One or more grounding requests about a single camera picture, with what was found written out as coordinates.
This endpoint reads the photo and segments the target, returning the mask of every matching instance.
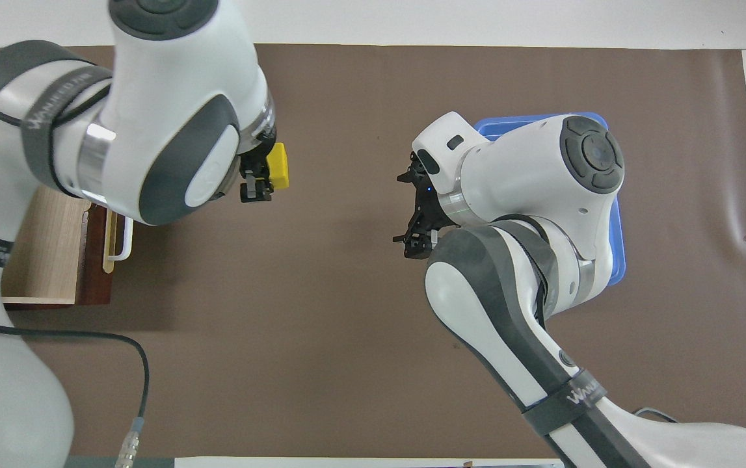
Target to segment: yellow block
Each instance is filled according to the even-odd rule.
[[[286,189],[289,186],[289,161],[286,159],[286,146],[274,143],[274,148],[266,156],[269,163],[269,181],[275,190]]]

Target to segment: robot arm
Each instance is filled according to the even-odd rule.
[[[488,142],[449,113],[414,141],[407,257],[427,299],[566,466],[746,466],[746,429],[636,417],[607,399],[542,321],[604,290],[624,163],[601,125],[554,116]],[[459,225],[441,239],[433,231]]]
[[[271,199],[274,105],[235,3],[105,3],[114,76],[49,42],[0,50],[0,281],[39,183],[150,225],[223,195],[237,172],[244,202]],[[0,335],[0,467],[63,466],[72,432],[58,380]]]

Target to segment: cable connector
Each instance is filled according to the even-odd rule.
[[[129,432],[121,444],[121,451],[118,459],[115,460],[115,468],[132,468],[135,462],[135,453],[139,451],[139,436],[141,435],[141,426],[144,426],[144,418],[137,417],[129,427]]]

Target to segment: black cable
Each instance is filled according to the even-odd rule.
[[[650,408],[648,406],[645,406],[643,408],[636,409],[633,414],[637,417],[640,417],[640,415],[643,415],[645,413],[650,413],[652,415],[657,415],[658,417],[662,418],[663,420],[667,421],[668,423],[679,423],[676,419],[673,417],[670,417],[670,415],[667,415],[665,413],[662,413],[656,408]]]
[[[89,110],[92,106],[98,103],[98,101],[103,99],[109,92],[110,85],[104,86],[104,88],[100,89],[99,92],[94,93],[92,97],[81,103],[78,107],[70,110],[69,112],[58,118],[55,122],[54,127],[60,127],[61,125],[68,124],[68,122],[72,121],[75,118],[78,118],[78,116]],[[0,120],[2,122],[6,122],[6,124],[15,125],[15,127],[19,127],[21,124],[21,120],[19,118],[13,118],[13,116],[7,115],[1,110]]]
[[[150,390],[150,366],[147,362],[147,355],[138,341],[117,335],[114,333],[104,333],[100,331],[60,331],[60,330],[32,330],[28,328],[17,328],[13,326],[0,326],[0,334],[15,335],[16,337],[42,337],[42,338],[100,338],[106,340],[123,341],[139,352],[141,365],[144,367],[144,390],[141,392],[141,403],[139,405],[139,417],[144,417],[144,410],[147,407],[147,393]]]

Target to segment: circular button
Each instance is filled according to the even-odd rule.
[[[147,12],[165,14],[182,8],[188,0],[138,0],[138,2],[139,6]]]
[[[587,163],[599,171],[610,169],[616,162],[616,151],[613,151],[613,146],[600,133],[593,133],[584,138],[581,150]]]

